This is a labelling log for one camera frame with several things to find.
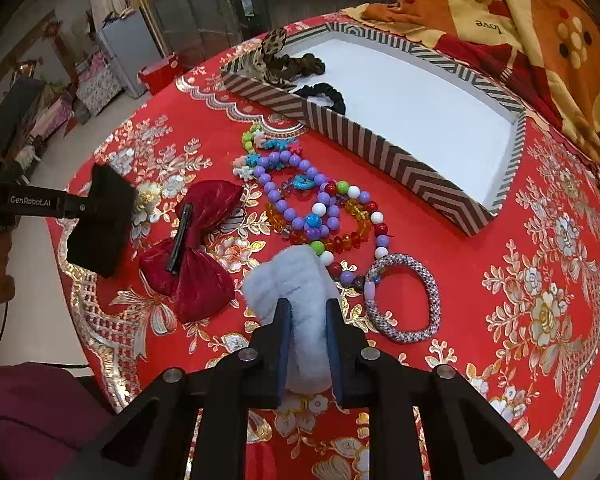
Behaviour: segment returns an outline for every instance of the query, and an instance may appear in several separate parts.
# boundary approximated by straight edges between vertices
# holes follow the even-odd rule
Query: white fluffy scrunchie
[[[286,387],[297,394],[316,394],[330,388],[326,301],[340,295],[314,250],[299,245],[281,251],[247,274],[242,291],[263,324],[273,321],[278,298],[291,303]]]

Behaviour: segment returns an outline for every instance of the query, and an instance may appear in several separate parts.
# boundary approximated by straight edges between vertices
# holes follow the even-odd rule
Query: green star bead
[[[324,252],[324,244],[320,240],[311,242],[309,245],[311,245],[311,248],[315,251],[317,256],[320,256]]]
[[[349,183],[346,180],[339,180],[336,184],[338,193],[345,194],[349,190]]]

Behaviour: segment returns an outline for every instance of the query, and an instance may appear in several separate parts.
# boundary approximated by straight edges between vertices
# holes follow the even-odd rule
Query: red bow hair clip
[[[225,180],[193,184],[176,208],[179,218],[185,206],[190,209],[190,221],[183,227],[184,246],[177,247],[176,238],[167,238],[140,257],[140,269],[149,286],[171,298],[183,324],[211,317],[235,297],[234,280],[229,273],[198,247],[204,233],[231,214],[241,196],[242,187]],[[180,261],[176,273],[167,270],[173,269],[172,253],[177,253]]]

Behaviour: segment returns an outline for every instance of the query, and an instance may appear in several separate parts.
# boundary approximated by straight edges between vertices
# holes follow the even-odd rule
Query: black hair tie
[[[296,90],[294,94],[304,97],[305,99],[316,97],[317,95],[324,95],[333,101],[333,105],[329,107],[330,110],[333,110],[340,115],[344,115],[346,111],[342,94],[328,83],[318,83],[314,86],[304,85],[302,88]]]

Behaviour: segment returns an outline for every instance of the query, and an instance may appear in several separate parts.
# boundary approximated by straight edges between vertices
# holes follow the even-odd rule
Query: pink bead
[[[376,297],[376,284],[373,281],[365,282],[364,293],[365,300],[374,299]]]

